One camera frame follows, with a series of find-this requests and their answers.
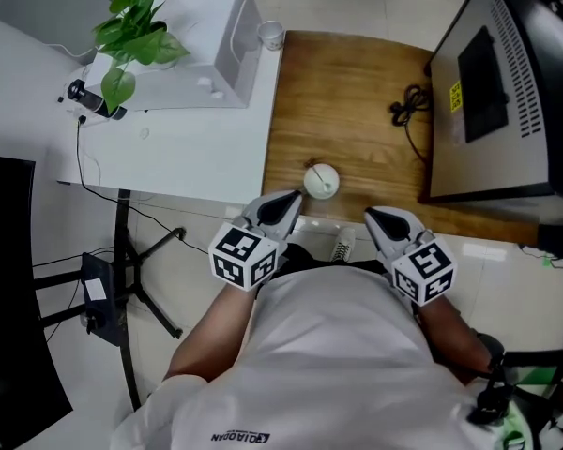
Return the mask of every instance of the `desk leg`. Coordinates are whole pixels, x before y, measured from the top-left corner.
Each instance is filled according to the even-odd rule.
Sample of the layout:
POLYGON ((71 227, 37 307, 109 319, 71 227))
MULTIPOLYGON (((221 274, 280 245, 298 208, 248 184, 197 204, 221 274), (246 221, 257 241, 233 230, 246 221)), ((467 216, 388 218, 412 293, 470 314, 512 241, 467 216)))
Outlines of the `desk leg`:
MULTIPOLYGON (((129 190, 119 190, 119 204, 116 207, 116 218, 114 220, 114 289, 115 298, 127 289, 126 281, 126 252, 128 242, 128 215, 129 215, 129 190)), ((129 347, 129 329, 128 329, 128 299, 124 298, 118 305, 119 320, 119 350, 121 352, 121 362, 123 363, 123 372, 125 380, 128 384, 129 398, 131 406, 136 411, 141 407, 138 387, 135 382, 135 374, 133 372, 133 362, 131 361, 131 349, 129 347)))

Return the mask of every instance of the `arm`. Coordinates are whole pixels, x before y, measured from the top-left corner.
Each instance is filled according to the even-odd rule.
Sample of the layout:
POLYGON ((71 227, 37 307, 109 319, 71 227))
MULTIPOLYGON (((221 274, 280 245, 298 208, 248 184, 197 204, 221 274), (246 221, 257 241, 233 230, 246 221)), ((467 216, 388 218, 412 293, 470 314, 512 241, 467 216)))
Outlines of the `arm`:
POLYGON ((254 304, 254 291, 225 285, 205 316, 175 350, 165 379, 197 375, 211 382, 236 361, 254 304))
POLYGON ((110 450, 153 448, 155 439, 160 441, 163 435, 171 434, 171 422, 182 402, 204 385, 204 380, 193 376, 178 377, 161 383, 146 403, 117 427, 111 437, 110 450))
POLYGON ((471 368, 488 373, 491 355, 474 331, 465 323, 452 303, 440 296, 418 310, 419 324, 434 353, 463 383, 473 380, 471 368))

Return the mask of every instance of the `computer monitor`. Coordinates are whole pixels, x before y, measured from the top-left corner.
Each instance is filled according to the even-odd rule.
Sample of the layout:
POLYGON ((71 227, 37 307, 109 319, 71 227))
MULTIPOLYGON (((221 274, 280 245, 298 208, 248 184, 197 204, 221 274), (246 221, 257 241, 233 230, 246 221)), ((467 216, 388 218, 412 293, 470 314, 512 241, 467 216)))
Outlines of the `computer monitor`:
POLYGON ((31 260, 35 163, 0 157, 0 449, 72 411, 39 322, 31 260))

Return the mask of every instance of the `white desk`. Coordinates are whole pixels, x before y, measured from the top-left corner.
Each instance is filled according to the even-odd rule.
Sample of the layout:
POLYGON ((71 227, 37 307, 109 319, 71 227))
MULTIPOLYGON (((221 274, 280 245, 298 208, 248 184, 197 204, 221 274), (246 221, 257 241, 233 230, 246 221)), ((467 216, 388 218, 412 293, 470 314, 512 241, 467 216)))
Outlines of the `white desk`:
MULTIPOLYGON (((84 182, 249 203, 261 195, 281 60, 281 52, 263 49, 247 109, 128 112, 118 122, 82 127, 84 182)), ((61 182, 80 183, 76 122, 70 121, 54 135, 49 173, 61 182)))

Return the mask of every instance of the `white t-shirt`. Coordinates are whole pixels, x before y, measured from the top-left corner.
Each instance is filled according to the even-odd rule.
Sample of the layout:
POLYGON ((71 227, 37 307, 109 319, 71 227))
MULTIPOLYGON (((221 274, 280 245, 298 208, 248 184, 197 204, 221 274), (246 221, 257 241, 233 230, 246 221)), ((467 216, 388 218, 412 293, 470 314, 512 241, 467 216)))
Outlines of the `white t-shirt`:
POLYGON ((493 448, 388 287, 341 266, 272 280, 236 364, 211 383, 165 381, 111 449, 493 448))

